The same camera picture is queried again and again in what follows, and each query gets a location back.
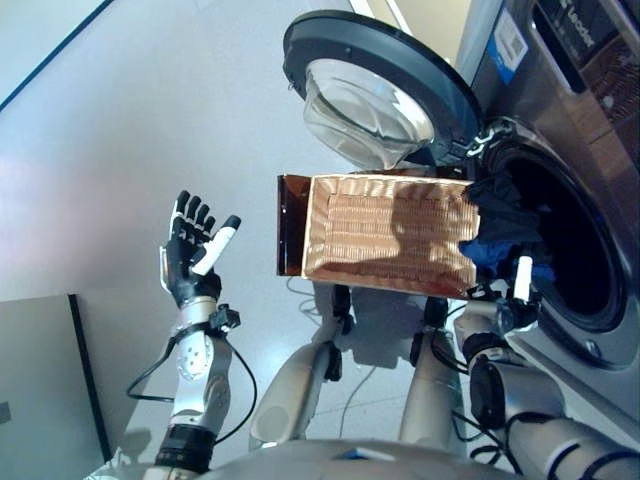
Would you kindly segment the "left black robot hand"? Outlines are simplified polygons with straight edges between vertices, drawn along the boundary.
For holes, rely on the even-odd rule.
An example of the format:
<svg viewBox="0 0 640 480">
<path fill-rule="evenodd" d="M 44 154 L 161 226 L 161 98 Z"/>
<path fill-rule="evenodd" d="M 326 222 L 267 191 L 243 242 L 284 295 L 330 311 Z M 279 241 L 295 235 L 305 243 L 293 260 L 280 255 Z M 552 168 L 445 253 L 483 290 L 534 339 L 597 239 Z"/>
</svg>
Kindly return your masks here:
<svg viewBox="0 0 640 480">
<path fill-rule="evenodd" d="M 197 195 L 181 191 L 169 219 L 167 242 L 159 249 L 160 280 L 180 308 L 198 297 L 216 301 L 222 290 L 214 265 L 237 230 L 241 219 L 229 216 L 218 230 L 210 207 Z"/>
</svg>

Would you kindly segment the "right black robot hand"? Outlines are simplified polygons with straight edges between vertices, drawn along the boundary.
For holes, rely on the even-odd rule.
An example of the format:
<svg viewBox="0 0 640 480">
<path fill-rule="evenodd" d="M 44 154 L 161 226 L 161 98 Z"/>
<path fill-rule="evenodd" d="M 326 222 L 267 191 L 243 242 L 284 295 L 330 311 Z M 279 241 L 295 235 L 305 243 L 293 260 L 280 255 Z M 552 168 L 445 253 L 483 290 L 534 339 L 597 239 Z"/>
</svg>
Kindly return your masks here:
<svg viewBox="0 0 640 480">
<path fill-rule="evenodd" d="M 527 331 L 537 322 L 542 294 L 535 289 L 532 278 L 533 258 L 520 256 L 513 285 L 507 290 L 507 296 L 497 302 L 498 325 L 502 334 Z"/>
</svg>

